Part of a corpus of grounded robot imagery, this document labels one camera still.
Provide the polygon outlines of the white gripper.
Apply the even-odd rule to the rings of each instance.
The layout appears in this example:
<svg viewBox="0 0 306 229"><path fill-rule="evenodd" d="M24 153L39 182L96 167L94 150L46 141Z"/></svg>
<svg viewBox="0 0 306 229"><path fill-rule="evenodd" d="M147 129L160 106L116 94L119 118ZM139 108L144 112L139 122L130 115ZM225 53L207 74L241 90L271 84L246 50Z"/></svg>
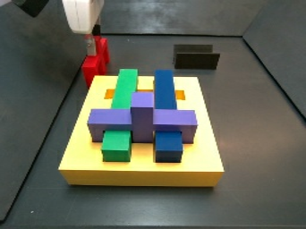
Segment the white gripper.
<svg viewBox="0 0 306 229"><path fill-rule="evenodd" d="M104 0L63 0L63 9L70 28L76 34L86 34L88 56L96 55L96 41L100 36L100 25L96 24L104 6Z"/></svg>

